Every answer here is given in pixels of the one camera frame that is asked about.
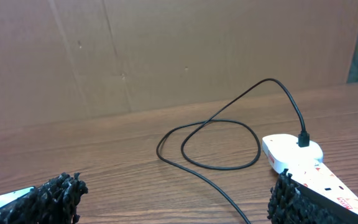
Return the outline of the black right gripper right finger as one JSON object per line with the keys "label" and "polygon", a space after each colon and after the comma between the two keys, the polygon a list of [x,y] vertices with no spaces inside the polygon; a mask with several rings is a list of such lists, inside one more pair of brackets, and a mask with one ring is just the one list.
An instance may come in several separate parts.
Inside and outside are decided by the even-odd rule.
{"label": "black right gripper right finger", "polygon": [[292,174],[284,169],[278,176],[275,187],[270,189],[267,218],[273,224],[340,224],[340,218],[332,214],[299,191]]}

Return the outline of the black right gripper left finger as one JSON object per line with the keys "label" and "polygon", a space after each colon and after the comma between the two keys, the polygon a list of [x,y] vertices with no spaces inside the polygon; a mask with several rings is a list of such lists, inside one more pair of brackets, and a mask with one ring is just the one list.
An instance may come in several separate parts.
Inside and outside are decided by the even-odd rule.
{"label": "black right gripper left finger", "polygon": [[78,223],[77,206],[88,193],[79,173],[65,172],[35,187],[26,196],[0,209],[1,224],[72,224]]}

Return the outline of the blue Galaxy smartphone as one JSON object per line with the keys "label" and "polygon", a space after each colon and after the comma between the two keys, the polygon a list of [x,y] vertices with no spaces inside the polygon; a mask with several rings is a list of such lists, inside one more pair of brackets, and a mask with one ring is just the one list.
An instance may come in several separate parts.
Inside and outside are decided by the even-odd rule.
{"label": "blue Galaxy smartphone", "polygon": [[26,196],[31,190],[34,190],[35,186],[15,190],[6,194],[0,195],[0,209],[9,205],[12,202],[17,201],[19,198]]}

